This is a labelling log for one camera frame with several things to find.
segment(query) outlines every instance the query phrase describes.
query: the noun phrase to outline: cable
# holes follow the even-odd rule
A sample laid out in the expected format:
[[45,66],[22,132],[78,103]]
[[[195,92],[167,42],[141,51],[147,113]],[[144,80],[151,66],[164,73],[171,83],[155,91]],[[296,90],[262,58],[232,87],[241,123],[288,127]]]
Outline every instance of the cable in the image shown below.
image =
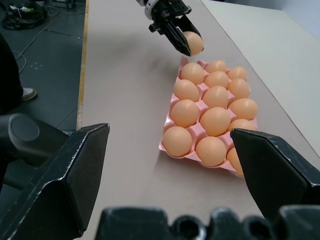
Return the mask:
[[13,51],[13,53],[19,54],[19,56],[17,56],[17,57],[15,58],[16,61],[17,61],[20,57],[23,57],[23,58],[24,58],[24,65],[23,65],[23,67],[19,70],[19,74],[25,69],[25,67],[26,67],[26,65],[27,65],[27,59],[26,59],[26,57],[23,55],[24,52],[30,47],[31,44],[34,43],[34,41],[37,39],[37,37],[38,37],[44,30],[46,30],[51,24],[52,24],[52,18],[50,17],[50,22],[49,22],[49,24],[48,24],[44,29],[42,29],[42,30],[34,37],[34,39],[31,40],[31,42],[23,49],[22,52]]
[[26,57],[23,55],[23,54],[21,54],[20,52],[17,52],[17,51],[12,51],[14,54],[19,54],[19,56],[17,56],[17,57],[15,57],[15,60],[18,60],[18,58],[20,58],[20,57],[23,57],[23,59],[24,59],[24,65],[23,65],[23,67],[19,70],[19,74],[25,69],[25,67],[26,67],[26,65],[27,65],[27,59],[26,59]]
[[[69,14],[69,15],[78,15],[78,14],[84,14],[86,11],[81,11],[81,12],[66,12],[66,11],[61,11],[59,10],[58,8],[54,7],[54,6],[50,6],[50,5],[46,5],[44,6],[45,9],[47,10],[48,12],[48,16],[50,18],[50,22],[49,24],[44,28],[42,29],[35,37],[34,39],[31,40],[31,42],[24,48],[24,50],[22,52],[18,52],[18,51],[13,51],[14,54],[18,54],[17,57],[15,57],[15,60],[17,61],[20,57],[23,57],[24,59],[24,64],[22,66],[22,68],[19,70],[19,74],[25,69],[26,65],[27,65],[27,59],[26,57],[24,56],[24,52],[30,47],[31,44],[34,43],[34,41],[37,39],[37,37],[44,31],[46,30],[51,24],[52,24],[52,19],[57,19],[60,17],[60,12],[63,13],[63,14]],[[50,13],[50,11],[47,9],[54,9],[56,10],[55,13]]]
[[67,12],[67,11],[61,11],[61,10],[60,10],[60,12],[61,12],[61,13],[63,13],[63,14],[70,14],[70,15],[78,15],[78,14],[84,14],[84,13],[86,13],[86,11],[80,11],[80,12]]

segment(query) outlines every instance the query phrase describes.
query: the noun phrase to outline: gray floor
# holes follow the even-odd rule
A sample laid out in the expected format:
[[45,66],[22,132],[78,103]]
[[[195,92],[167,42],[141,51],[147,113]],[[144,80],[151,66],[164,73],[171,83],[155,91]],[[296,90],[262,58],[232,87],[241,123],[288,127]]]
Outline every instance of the gray floor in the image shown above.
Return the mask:
[[[77,5],[70,12],[84,9],[84,5]],[[27,64],[20,80],[23,87],[35,88],[38,97],[20,105],[13,113],[27,114],[60,130],[76,129],[84,20],[84,14],[61,13],[27,49],[24,53]],[[49,23],[48,19],[28,30],[6,30],[1,26],[0,31],[11,50],[21,52]],[[23,64],[20,58],[19,67]]]

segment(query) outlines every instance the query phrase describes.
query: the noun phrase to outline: person's leg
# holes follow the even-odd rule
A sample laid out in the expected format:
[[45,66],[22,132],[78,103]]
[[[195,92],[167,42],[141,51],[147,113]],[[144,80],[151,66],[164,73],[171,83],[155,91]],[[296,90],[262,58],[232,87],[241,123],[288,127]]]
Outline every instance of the person's leg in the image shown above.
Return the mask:
[[19,68],[8,43],[0,33],[0,112],[6,112],[22,102],[24,89]]

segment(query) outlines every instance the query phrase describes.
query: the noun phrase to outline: dark floor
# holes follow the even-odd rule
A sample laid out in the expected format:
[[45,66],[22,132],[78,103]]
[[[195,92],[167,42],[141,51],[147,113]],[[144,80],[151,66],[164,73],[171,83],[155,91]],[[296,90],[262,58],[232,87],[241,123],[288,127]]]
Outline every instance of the dark floor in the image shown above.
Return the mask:
[[[79,3],[70,12],[84,10],[85,6]],[[5,11],[0,8],[1,21],[4,16]],[[38,96],[11,113],[27,114],[60,130],[76,129],[84,22],[84,14],[61,13],[59,18],[52,19],[48,29],[26,50],[23,55],[27,64],[20,74],[20,80],[23,87],[35,88]],[[50,19],[47,19],[44,24],[28,30],[6,30],[0,26],[0,32],[12,51],[21,52],[49,23]],[[24,60],[20,58],[19,67],[23,64]],[[9,163],[0,194],[0,222],[35,170],[23,160]]]

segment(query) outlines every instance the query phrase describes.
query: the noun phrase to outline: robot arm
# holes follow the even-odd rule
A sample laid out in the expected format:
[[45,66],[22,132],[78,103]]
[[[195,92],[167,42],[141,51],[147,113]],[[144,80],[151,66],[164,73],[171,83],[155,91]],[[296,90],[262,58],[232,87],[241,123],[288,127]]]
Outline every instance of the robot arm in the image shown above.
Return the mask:
[[[0,212],[0,240],[81,237],[98,195],[109,132],[108,124],[98,124],[72,133],[4,215]],[[95,240],[319,240],[320,171],[278,136],[244,129],[230,135],[266,219],[240,221],[220,207],[208,226],[190,215],[169,226],[161,209],[113,207],[103,211]]]
[[149,30],[165,35],[175,49],[180,53],[192,56],[189,44],[183,32],[194,32],[200,37],[196,27],[186,16],[191,12],[191,8],[186,6],[181,0],[136,0],[144,6],[144,13],[153,24]]

